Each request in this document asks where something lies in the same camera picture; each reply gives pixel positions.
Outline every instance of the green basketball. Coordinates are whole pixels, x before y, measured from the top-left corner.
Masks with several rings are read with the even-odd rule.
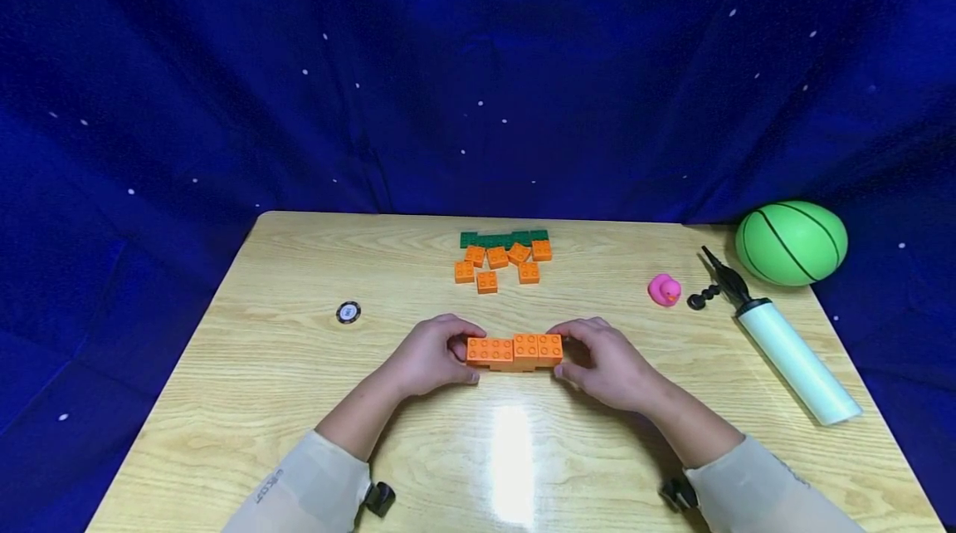
[[[779,286],[805,286],[834,273],[846,257],[836,214],[806,201],[771,203],[737,229],[737,256],[751,274]]]

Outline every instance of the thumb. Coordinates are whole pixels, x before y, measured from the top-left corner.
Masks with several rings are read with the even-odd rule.
[[[455,364],[448,375],[448,383],[455,384],[477,384],[478,369],[466,367],[464,364]]]
[[[554,377],[576,384],[580,389],[584,389],[585,381],[588,379],[589,372],[580,364],[559,363],[554,367]]]

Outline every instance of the sleeve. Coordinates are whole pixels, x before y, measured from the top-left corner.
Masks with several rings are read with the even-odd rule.
[[[371,483],[368,463],[309,432],[222,533],[347,533]]]
[[[714,533],[864,533],[751,437],[686,476]]]

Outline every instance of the left hand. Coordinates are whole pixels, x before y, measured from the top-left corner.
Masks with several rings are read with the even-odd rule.
[[[415,325],[380,369],[403,396],[428,394],[445,384],[477,384],[478,371],[465,364],[466,338],[487,335],[458,315],[437,315]]]

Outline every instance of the black and white chip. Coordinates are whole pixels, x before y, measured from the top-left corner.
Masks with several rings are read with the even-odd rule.
[[[338,319],[340,324],[352,324],[359,315],[361,315],[361,307],[358,302],[346,301],[342,302],[339,310],[335,312],[335,319]]]

